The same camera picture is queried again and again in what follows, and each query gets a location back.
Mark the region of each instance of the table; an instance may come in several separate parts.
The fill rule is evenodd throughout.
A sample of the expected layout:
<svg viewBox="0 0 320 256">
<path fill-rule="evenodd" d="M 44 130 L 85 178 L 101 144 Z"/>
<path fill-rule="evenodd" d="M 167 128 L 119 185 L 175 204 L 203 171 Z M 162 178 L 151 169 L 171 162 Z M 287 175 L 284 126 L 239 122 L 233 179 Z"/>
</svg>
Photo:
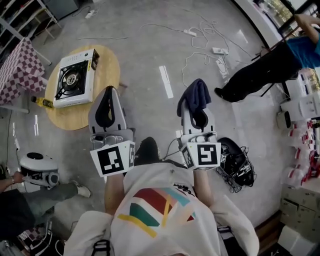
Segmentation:
<svg viewBox="0 0 320 256">
<path fill-rule="evenodd" d="M 98 65 L 94 74 L 93 84 L 93 102 L 98 94 L 107 86 L 113 86 L 116 89 L 120 82 L 120 66 L 115 54 L 107 47 L 102 45 L 87 45 L 70 52 L 69 55 L 77 54 L 89 49 L 95 49 L 100 55 Z M 60 63 L 52 71 L 48 80 L 45 98 L 53 101 L 56 95 L 56 82 Z M 88 126 L 88 113 L 92 102 L 67 106 L 62 108 L 46 109 L 46 113 L 57 127 L 63 130 L 78 130 Z"/>
<path fill-rule="evenodd" d="M 20 96 L 25 90 L 40 92 L 45 88 L 45 68 L 37 57 L 29 38 L 24 37 L 10 53 L 0 69 L 0 105 Z"/>
</svg>

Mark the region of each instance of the concrete floor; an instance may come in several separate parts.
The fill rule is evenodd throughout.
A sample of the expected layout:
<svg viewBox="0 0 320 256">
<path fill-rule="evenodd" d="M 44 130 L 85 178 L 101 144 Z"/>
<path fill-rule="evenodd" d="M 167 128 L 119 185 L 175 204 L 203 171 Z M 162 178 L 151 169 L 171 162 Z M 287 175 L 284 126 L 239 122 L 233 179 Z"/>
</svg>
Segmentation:
<svg viewBox="0 0 320 256">
<path fill-rule="evenodd" d="M 192 10 L 216 21 L 215 27 L 227 38 L 239 44 L 251 56 L 261 49 L 262 42 L 250 23 L 229 0 L 170 0 L 177 6 Z M 60 21 L 62 30 L 52 29 L 56 39 L 47 38 L 42 33 L 33 40 L 34 47 L 52 61 L 45 65 L 45 77 L 61 58 L 72 50 L 89 44 L 108 46 L 117 56 L 121 81 L 129 86 L 121 96 L 121 102 L 127 114 L 129 127 L 136 128 L 136 142 L 152 136 L 158 143 L 162 155 L 180 130 L 181 121 L 177 118 L 177 103 L 186 89 L 183 85 L 181 69 L 186 58 L 192 53 L 210 53 L 212 47 L 226 48 L 224 39 L 218 34 L 209 35 L 206 49 L 191 46 L 191 36 L 147 23 L 165 25 L 178 30 L 197 27 L 202 18 L 195 13 L 159 0 L 107 0 L 101 5 L 99 13 L 85 19 L 86 10 L 79 15 L 68 16 Z M 127 37 L 129 39 L 78 39 L 82 37 Z M 194 41 L 205 45 L 203 38 Z M 249 147 L 249 158 L 254 165 L 257 179 L 253 187 L 244 188 L 237 194 L 229 192 L 229 187 L 214 170 L 209 178 L 215 193 L 224 193 L 245 213 L 256 226 L 266 220 L 279 208 L 283 168 L 290 163 L 292 152 L 281 143 L 281 133 L 275 122 L 281 92 L 273 88 L 263 98 L 262 91 L 248 96 L 239 103 L 228 103 L 218 98 L 213 90 L 222 87 L 237 70 L 250 63 L 251 58 L 238 46 L 227 40 L 230 53 L 227 56 L 227 73 L 213 59 L 204 64 L 203 55 L 194 55 L 184 69 L 185 83 L 189 85 L 197 78 L 203 79 L 210 91 L 212 103 L 208 106 L 215 116 L 216 131 L 219 137 L 229 137 L 239 146 Z M 173 98 L 168 98 L 159 70 L 165 66 L 170 80 Z M 55 217 L 64 236 L 68 235 L 72 223 L 88 210 L 103 211 L 104 180 L 99 177 L 90 156 L 91 143 L 89 129 L 65 131 L 55 127 L 48 119 L 43 108 L 32 102 L 30 113 L 13 112 L 9 130 L 8 166 L 11 171 L 18 168 L 15 145 L 12 136 L 13 123 L 21 151 L 40 152 L 55 159 L 63 182 L 78 180 L 89 187 L 92 197 L 76 196 L 59 203 L 55 208 Z M 7 126 L 10 112 L 0 110 L 4 119 L 0 123 L 1 144 L 6 145 Z M 35 136 L 35 115 L 38 119 L 39 135 Z M 6 148 L 0 148 L 0 156 L 6 161 Z"/>
</svg>

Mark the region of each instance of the white marker cube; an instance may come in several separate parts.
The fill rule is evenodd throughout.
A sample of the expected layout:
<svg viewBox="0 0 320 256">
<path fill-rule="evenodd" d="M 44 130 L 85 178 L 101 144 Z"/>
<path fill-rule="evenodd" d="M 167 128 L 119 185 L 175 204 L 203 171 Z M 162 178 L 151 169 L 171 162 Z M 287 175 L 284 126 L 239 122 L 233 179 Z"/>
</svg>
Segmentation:
<svg viewBox="0 0 320 256">
<path fill-rule="evenodd" d="M 127 140 L 90 151 L 100 177 L 126 173 L 134 167 L 135 143 Z"/>
<path fill-rule="evenodd" d="M 220 166 L 221 143 L 187 142 L 180 151 L 189 170 L 209 170 Z"/>
</svg>

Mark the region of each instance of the red and white checkered cloth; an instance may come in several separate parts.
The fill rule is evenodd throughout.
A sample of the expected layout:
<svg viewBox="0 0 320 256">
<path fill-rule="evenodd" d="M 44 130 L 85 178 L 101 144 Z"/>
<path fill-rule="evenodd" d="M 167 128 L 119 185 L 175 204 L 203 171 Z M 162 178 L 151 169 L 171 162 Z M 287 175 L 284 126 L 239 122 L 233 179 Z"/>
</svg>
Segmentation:
<svg viewBox="0 0 320 256">
<path fill-rule="evenodd" d="M 40 92 L 45 88 L 41 78 L 44 73 L 30 39 L 24 37 L 0 69 L 0 105 L 20 96 L 18 84 L 25 90 Z"/>
</svg>

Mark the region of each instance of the black shirt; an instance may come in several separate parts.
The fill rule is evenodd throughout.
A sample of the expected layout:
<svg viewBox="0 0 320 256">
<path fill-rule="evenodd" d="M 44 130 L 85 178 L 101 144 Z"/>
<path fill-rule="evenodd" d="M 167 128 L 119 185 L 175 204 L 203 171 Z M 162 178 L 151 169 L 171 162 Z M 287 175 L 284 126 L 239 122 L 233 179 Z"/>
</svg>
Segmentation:
<svg viewBox="0 0 320 256">
<path fill-rule="evenodd" d="M 0 193 L 0 241 L 18 236 L 34 225 L 35 217 L 19 190 Z"/>
</svg>

